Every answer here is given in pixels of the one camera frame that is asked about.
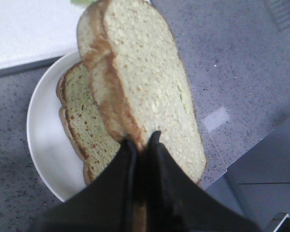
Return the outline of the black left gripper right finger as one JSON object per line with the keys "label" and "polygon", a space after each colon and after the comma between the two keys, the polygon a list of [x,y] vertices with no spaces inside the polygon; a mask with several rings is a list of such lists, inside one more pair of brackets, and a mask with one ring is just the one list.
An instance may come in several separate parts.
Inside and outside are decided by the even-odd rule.
{"label": "black left gripper right finger", "polygon": [[178,166],[160,131],[148,143],[147,230],[149,232],[259,232],[251,220],[233,212],[198,187]]}

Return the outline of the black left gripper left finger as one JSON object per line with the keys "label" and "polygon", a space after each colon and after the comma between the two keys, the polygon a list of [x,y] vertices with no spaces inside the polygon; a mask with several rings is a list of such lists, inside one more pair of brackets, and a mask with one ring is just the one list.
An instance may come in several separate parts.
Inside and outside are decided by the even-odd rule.
{"label": "black left gripper left finger", "polygon": [[137,149],[124,141],[84,190],[38,216],[29,232],[131,232]]}

